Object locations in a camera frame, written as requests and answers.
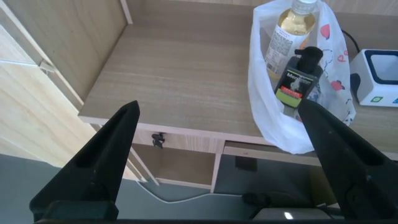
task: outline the product label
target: product label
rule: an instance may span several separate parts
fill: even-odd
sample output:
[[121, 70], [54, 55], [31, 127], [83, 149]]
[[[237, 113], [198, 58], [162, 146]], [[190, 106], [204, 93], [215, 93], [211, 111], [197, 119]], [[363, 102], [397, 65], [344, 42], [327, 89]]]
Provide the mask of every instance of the product label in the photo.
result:
[[283, 103], [296, 108], [303, 96], [310, 90], [313, 79], [287, 70], [280, 87], [276, 91], [276, 97]]
[[308, 36], [309, 33], [305, 35], [290, 34], [276, 25], [266, 54], [267, 68], [280, 75], [289, 59], [295, 55], [294, 50], [304, 48]]

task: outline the drawer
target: drawer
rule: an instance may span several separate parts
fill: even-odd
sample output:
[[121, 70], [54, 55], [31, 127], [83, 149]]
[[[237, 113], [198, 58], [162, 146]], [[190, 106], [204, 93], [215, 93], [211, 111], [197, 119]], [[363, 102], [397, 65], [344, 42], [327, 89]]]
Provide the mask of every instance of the drawer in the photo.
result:
[[[137, 129], [132, 142], [135, 144], [153, 146], [153, 134], [159, 134], [159, 132]], [[223, 153], [224, 149], [224, 140], [220, 139], [171, 133], [163, 133], [163, 138], [165, 139], [163, 147], [172, 149], [220, 154]]]
[[264, 146], [227, 141], [225, 142], [224, 154], [232, 156], [251, 157], [256, 159], [268, 159], [281, 162], [291, 162], [311, 166], [321, 166], [315, 152], [293, 155], [275, 146]]

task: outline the wooden cabinet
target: wooden cabinet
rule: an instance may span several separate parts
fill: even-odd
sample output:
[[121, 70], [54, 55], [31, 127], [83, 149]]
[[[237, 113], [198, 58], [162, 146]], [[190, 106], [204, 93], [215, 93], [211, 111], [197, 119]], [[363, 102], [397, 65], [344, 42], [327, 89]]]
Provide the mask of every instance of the wooden cabinet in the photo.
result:
[[[153, 146], [153, 134], [160, 134], [160, 132], [137, 129], [132, 142]], [[224, 141], [221, 139], [186, 134], [162, 133], [162, 135], [164, 138], [163, 147], [198, 152], [223, 153]]]
[[159, 183], [211, 189], [215, 154], [133, 144], [151, 176]]
[[[319, 166], [314, 153], [291, 155], [272, 146], [252, 118], [247, 89], [252, 12], [267, 1], [0, 1], [2, 26], [26, 54], [9, 60], [34, 70], [12, 73], [19, 73], [18, 82], [33, 73], [43, 78], [29, 77], [37, 88], [24, 95], [10, 87], [20, 85], [12, 73], [10, 86], [2, 82], [7, 93], [2, 100], [9, 103], [2, 104], [3, 111], [12, 112], [12, 105], [22, 102], [18, 119], [27, 125], [19, 133], [3, 122], [9, 129], [0, 143], [13, 148], [17, 140], [8, 139], [20, 134], [32, 143], [17, 145], [28, 152], [26, 158], [33, 154], [62, 166], [122, 105], [137, 100], [141, 116], [125, 178], [214, 191], [222, 154]], [[377, 7], [359, 1], [327, 3], [363, 48], [398, 49], [397, 1]], [[354, 47], [349, 40], [347, 45], [352, 57]], [[24, 85], [33, 88], [28, 81]], [[351, 127], [398, 160], [395, 109], [355, 107]], [[78, 111], [91, 126], [77, 118]], [[32, 124], [45, 128], [45, 135], [29, 132]], [[159, 133], [163, 149], [152, 143]]]

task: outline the wooden panel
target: wooden panel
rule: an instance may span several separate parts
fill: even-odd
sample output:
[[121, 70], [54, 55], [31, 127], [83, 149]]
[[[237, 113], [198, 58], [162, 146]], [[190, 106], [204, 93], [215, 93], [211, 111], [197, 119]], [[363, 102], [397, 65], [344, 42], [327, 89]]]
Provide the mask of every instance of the wooden panel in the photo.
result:
[[216, 188], [216, 181], [218, 175], [218, 169], [220, 168], [221, 154], [216, 154], [213, 168], [213, 179], [211, 180], [211, 188], [210, 193], [214, 193], [214, 189]]
[[1, 136], [61, 167], [94, 135], [38, 67], [1, 64]]
[[132, 159], [138, 161], [155, 184], [159, 185], [156, 180], [156, 175], [159, 173], [160, 169], [159, 151], [153, 150], [151, 146], [132, 144], [130, 152], [134, 157]]
[[142, 144], [133, 144], [132, 148], [160, 183], [211, 188], [214, 154]]
[[[138, 100], [139, 129], [269, 144], [253, 121], [248, 97], [251, 7], [127, 3], [135, 6], [134, 25], [126, 27], [101, 72], [82, 119], [104, 123], [120, 106]], [[398, 17], [336, 16], [362, 48], [398, 49]], [[351, 127], [383, 153], [398, 154], [396, 109], [356, 109]]]
[[[219, 4], [235, 4], [243, 6], [259, 6], [271, 0], [173, 0], [186, 2], [206, 2]], [[397, 0], [323, 0], [335, 12], [364, 13], [386, 16], [398, 16]]]
[[256, 159], [268, 159], [272, 161], [292, 162], [311, 166], [321, 166], [319, 159], [314, 152], [309, 152], [302, 155], [293, 155], [272, 146], [226, 142], [224, 154]]
[[85, 99], [126, 25], [118, 0], [4, 0]]
[[143, 168], [141, 163], [137, 160], [132, 152], [129, 153], [129, 158], [127, 160], [127, 166], [139, 177], [143, 182], [150, 179], [148, 172]]
[[0, 26], [0, 61], [14, 62], [14, 63], [28, 63], [35, 65], [35, 62], [28, 56], [28, 54], [20, 47], [19, 44], [9, 44], [15, 42], [8, 31]]
[[32, 159], [36, 161], [41, 161], [39, 158], [31, 154], [29, 151], [23, 150], [18, 145], [9, 142], [7, 139], [4, 139], [3, 137], [0, 138], [0, 154], [20, 157], [23, 159]]
[[179, 149], [156, 149], [161, 152], [160, 179], [211, 186], [215, 155]]
[[[159, 132], [137, 129], [132, 141], [153, 146], [152, 134], [159, 134]], [[222, 153], [224, 150], [224, 141], [220, 139], [169, 133], [163, 133], [163, 137], [165, 139], [163, 147], [210, 153]]]

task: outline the plastic bag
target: plastic bag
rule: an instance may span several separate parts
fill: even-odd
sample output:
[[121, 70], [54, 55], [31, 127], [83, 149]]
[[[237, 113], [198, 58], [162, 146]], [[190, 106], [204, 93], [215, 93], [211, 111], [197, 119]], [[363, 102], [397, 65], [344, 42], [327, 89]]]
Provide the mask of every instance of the plastic bag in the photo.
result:
[[[304, 125], [283, 114], [284, 105], [276, 98], [264, 60], [279, 16], [292, 6], [292, 0], [276, 0], [254, 9], [250, 40], [248, 88], [253, 118], [264, 139], [284, 151], [302, 154], [313, 151]], [[323, 50], [324, 70], [319, 84], [308, 99], [316, 101], [345, 124], [352, 123], [355, 109], [349, 91], [349, 62], [346, 42], [333, 11], [318, 1], [313, 12], [317, 23], [307, 46]]]

